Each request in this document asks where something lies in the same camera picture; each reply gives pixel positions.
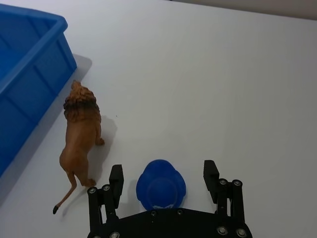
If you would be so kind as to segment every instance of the blue hat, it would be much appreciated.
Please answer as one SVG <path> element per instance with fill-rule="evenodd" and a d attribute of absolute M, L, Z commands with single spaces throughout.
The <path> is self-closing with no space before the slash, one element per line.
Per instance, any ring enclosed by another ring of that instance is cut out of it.
<path fill-rule="evenodd" d="M 186 194 L 183 177 L 166 160 L 154 160 L 137 183 L 137 198 L 146 210 L 179 207 Z"/>

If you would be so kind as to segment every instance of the toy lion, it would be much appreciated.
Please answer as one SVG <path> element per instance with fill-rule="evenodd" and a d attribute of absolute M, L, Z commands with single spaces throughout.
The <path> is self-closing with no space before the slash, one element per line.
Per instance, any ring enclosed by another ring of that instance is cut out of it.
<path fill-rule="evenodd" d="M 88 179 L 87 154 L 93 145 L 104 145 L 101 138 L 101 116 L 96 98 L 88 88 L 74 81 L 71 92 L 65 100 L 64 115 L 67 119 L 66 146 L 63 149 L 59 163 L 67 173 L 71 189 L 54 207 L 53 214 L 75 190 L 75 176 L 82 186 L 95 186 L 93 179 Z"/>

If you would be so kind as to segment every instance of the lion head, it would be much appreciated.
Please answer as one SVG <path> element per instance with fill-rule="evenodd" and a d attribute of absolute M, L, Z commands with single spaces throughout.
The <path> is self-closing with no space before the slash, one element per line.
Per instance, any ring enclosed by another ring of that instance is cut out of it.
<path fill-rule="evenodd" d="M 94 93 L 78 81 L 74 81 L 71 85 L 70 94 L 65 99 L 64 110 L 65 118 L 71 121 L 79 120 L 78 117 L 82 119 L 91 111 L 95 111 L 100 116 Z"/>

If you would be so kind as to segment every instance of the bolt head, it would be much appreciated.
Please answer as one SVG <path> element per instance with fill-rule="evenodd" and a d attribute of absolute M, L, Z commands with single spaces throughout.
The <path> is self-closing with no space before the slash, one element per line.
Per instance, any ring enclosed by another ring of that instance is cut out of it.
<path fill-rule="evenodd" d="M 103 187 L 103 190 L 104 190 L 104 191 L 108 191 L 109 189 L 110 189 L 110 186 L 109 186 L 109 185 L 106 185 L 106 186 Z"/>
<path fill-rule="evenodd" d="M 227 181 L 225 179 L 220 179 L 219 183 L 222 184 L 222 185 L 225 185 L 225 184 L 227 184 Z"/>
<path fill-rule="evenodd" d="M 95 189 L 94 187 L 92 187 L 92 188 L 89 189 L 88 192 L 92 194 L 92 193 L 95 193 L 96 191 L 97 191 L 97 189 Z"/>
<path fill-rule="evenodd" d="M 228 231 L 227 231 L 226 227 L 218 227 L 218 228 L 217 228 L 217 231 L 218 231 L 218 233 L 219 233 L 220 235 L 223 235 L 223 236 L 225 236 L 226 234 L 228 234 Z"/>
<path fill-rule="evenodd" d="M 118 232 L 113 232 L 113 233 L 111 233 L 109 238 L 119 238 L 119 236 L 120 236 L 120 234 Z"/>
<path fill-rule="evenodd" d="M 237 233 L 237 235 L 238 235 L 239 237 L 241 237 L 241 238 L 247 237 L 246 231 L 245 231 L 244 229 L 242 229 L 242 228 L 237 229 L 237 230 L 236 230 L 236 233 Z"/>
<path fill-rule="evenodd" d="M 242 185 L 241 181 L 239 181 L 239 180 L 233 181 L 233 184 L 236 185 L 236 186 L 241 186 Z"/>

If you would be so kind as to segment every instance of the blue plastic bin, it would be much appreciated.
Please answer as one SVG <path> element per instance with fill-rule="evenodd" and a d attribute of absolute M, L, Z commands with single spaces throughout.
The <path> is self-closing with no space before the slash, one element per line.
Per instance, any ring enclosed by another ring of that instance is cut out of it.
<path fill-rule="evenodd" d="M 76 69 L 66 28 L 61 16 L 0 4 L 0 176 Z"/>

